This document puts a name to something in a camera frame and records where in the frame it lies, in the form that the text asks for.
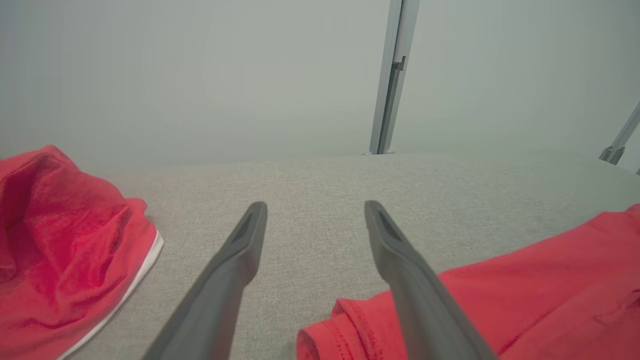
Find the red fabric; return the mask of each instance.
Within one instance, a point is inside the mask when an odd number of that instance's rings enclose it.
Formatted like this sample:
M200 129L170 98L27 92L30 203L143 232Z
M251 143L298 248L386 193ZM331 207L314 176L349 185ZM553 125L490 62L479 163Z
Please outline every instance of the red fabric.
M640 359L640 205L440 279L501 359ZM406 359L390 292L339 299L297 355Z
M156 229L53 146L0 161L0 359L55 359L111 312Z

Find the folded red cloth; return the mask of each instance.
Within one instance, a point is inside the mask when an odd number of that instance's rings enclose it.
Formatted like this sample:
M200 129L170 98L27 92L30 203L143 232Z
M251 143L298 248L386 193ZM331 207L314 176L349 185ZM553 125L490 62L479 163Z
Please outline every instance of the folded red cloth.
M0 161L0 359L55 359L123 298L156 238L53 146Z
M440 279L501 359L640 359L640 205ZM389 291L339 299L298 360L406 359Z

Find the red garment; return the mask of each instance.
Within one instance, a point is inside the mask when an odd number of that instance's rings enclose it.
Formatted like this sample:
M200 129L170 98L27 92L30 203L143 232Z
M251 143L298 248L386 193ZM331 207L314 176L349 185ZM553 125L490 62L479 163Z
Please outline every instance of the red garment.
M640 205L440 279L501 359L640 359ZM298 360L406 359L389 291L337 301Z
M0 161L0 359L55 359L115 308L156 229L53 146Z

